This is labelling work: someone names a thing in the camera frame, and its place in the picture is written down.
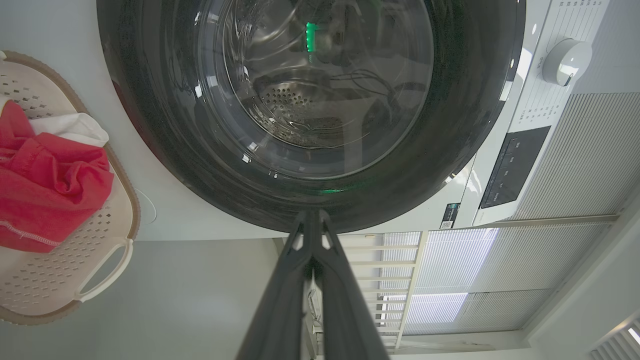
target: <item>green light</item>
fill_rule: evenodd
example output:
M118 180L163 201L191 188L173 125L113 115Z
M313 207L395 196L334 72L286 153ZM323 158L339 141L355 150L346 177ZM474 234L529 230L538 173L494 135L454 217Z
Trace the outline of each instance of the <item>green light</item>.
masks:
M313 53L316 50L316 30L317 25L308 22L307 23L307 52Z

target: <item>white cloth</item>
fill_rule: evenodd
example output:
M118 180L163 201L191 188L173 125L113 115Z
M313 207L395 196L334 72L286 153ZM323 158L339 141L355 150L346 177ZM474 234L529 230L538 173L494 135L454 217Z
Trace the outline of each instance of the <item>white cloth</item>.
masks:
M103 147L109 141L109 135L100 125L85 113L76 113L56 117L29 120L37 134L50 133L61 138L87 145Z

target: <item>white washing machine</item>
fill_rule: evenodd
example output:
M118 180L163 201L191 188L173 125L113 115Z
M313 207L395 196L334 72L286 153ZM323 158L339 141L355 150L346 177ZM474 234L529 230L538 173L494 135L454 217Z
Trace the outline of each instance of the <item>white washing machine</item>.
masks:
M308 4L23 0L0 49L107 130L139 240L455 229L514 213L608 0Z

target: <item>red clothing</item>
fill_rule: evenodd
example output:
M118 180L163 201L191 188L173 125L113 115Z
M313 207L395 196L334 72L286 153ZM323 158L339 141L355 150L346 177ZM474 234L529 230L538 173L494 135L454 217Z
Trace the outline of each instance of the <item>red clothing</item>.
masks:
M104 149L35 135L22 108L0 103L0 245L50 252L102 207L113 174Z

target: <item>washing machine door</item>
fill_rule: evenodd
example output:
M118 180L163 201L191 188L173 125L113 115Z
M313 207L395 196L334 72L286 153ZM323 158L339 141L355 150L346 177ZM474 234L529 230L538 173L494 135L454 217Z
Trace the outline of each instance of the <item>washing machine door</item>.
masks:
M163 164L216 207L339 232L427 200L502 109L524 0L98 0L116 90Z

